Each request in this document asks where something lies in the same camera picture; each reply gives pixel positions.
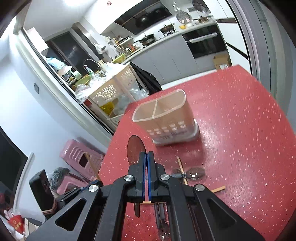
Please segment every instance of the cardboard box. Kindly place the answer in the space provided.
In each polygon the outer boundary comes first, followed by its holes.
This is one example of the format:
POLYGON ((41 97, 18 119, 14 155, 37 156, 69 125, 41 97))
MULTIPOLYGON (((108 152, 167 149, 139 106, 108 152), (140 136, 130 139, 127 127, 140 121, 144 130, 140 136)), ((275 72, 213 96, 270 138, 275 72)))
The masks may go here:
POLYGON ((216 70, 226 69, 231 66, 230 57, 227 53, 215 55, 213 62, 216 70))

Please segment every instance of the wooden stick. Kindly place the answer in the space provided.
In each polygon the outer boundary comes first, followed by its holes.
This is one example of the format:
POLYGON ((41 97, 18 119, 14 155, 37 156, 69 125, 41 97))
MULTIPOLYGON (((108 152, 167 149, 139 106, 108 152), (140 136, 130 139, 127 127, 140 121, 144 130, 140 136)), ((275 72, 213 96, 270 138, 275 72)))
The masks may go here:
POLYGON ((90 158, 89 153, 88 153, 88 152, 84 153, 84 156, 86 157, 86 159, 87 159, 87 161, 89 162, 89 164, 90 164, 92 170, 94 171, 94 173, 95 173, 95 175, 96 175, 96 178, 97 178, 99 181, 101 181, 101 179, 100 179, 100 177, 99 177, 99 174, 96 172, 96 169, 95 169, 95 167, 94 167, 94 165, 93 165, 93 163, 92 163, 92 161, 91 161, 91 158, 90 158))
MULTIPOLYGON (((183 166, 182 166, 182 163, 181 163, 180 157, 177 156, 177 159, 178 159, 178 163, 179 163, 179 166, 180 166, 181 172, 182 172, 182 174, 184 175, 185 173, 184 173, 184 169, 183 169, 183 166)), ((188 182, 187 182, 187 179, 185 178, 185 176, 183 177, 183 180, 184 180, 185 185, 188 185, 188 182)))
MULTIPOLYGON (((216 188, 214 190, 211 190, 212 193, 216 193, 216 192, 219 192, 219 191, 222 191, 226 188, 226 186, 222 186, 222 187, 219 187, 219 188, 216 188)), ((150 201, 144 201, 144 202, 141 202, 140 204, 155 204, 155 203, 162 203, 162 202, 150 202, 150 201)))
POLYGON ((215 193, 215 192, 219 192, 219 191, 222 191, 226 188, 226 186, 222 186, 222 187, 219 187, 219 188, 216 188, 214 190, 211 190, 212 193, 215 193))

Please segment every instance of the red speckled tabletop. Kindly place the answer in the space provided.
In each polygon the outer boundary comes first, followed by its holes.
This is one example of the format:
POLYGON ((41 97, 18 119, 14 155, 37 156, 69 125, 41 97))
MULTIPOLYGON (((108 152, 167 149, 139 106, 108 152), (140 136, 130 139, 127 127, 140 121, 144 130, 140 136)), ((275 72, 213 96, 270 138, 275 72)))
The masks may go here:
MULTIPOLYGON (((128 106, 101 167, 105 185, 128 172, 126 146, 138 135, 166 173, 203 166, 200 182, 209 189, 226 185, 216 195, 266 239, 277 238, 296 207, 296 141, 275 100, 240 66, 218 71, 158 92, 128 106), (200 137, 167 147, 156 147, 147 132, 133 123, 139 103, 175 89, 183 89, 200 127, 200 137)), ((123 241, 159 240, 152 205, 141 205, 141 217, 128 204, 123 241)))

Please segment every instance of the metal screw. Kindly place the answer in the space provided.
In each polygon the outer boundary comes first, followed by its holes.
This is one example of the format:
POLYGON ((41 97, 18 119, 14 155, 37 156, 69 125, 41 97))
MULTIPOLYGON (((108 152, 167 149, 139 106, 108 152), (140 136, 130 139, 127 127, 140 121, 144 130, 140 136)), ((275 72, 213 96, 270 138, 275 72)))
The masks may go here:
POLYGON ((97 185, 91 185, 89 186, 89 191, 90 192, 95 192, 99 189, 99 187, 97 185))
POLYGON ((133 176, 132 176, 132 175, 126 175, 126 176, 124 177, 124 179, 125 179, 127 182, 129 182, 129 181, 133 180, 133 176))
POLYGON ((199 191, 199 192, 202 192, 202 191, 205 189, 205 186, 202 185, 202 184, 197 184, 197 185, 195 186, 195 189, 196 189, 197 191, 199 191))
POLYGON ((166 180, 169 180, 170 179, 170 176, 168 174, 162 174, 160 176, 160 179, 166 181, 166 180))

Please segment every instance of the built-in oven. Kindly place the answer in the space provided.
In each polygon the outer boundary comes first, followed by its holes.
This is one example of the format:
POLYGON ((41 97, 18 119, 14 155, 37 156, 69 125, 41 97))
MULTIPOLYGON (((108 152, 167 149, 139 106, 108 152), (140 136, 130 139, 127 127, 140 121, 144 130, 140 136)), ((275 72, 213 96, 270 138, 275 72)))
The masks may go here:
POLYGON ((226 50, 218 26, 211 25, 182 35, 194 58, 226 50))

